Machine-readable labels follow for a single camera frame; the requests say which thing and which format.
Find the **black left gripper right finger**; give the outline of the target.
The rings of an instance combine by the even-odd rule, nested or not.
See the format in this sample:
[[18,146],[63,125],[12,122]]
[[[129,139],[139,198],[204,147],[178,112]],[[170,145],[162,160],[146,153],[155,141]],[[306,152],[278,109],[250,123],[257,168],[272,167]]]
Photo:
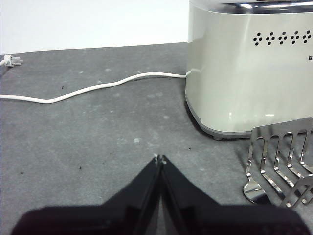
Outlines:
[[191,183],[165,155],[162,204],[170,235],[307,235],[309,228],[290,209],[221,205]]

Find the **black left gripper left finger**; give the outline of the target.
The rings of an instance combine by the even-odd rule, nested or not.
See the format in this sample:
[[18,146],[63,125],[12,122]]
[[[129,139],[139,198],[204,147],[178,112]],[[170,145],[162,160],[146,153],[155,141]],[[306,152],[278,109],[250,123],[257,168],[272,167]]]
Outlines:
[[160,199],[161,157],[101,205],[51,206],[25,213],[13,235],[154,235]]

